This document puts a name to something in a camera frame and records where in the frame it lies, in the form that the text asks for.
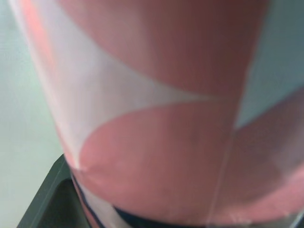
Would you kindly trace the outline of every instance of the white wall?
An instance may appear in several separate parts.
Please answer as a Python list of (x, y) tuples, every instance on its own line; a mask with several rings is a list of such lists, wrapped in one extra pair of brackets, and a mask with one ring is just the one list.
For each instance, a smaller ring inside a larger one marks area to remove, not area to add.
[(17, 226), (61, 153), (29, 51), (0, 0), (0, 228)]

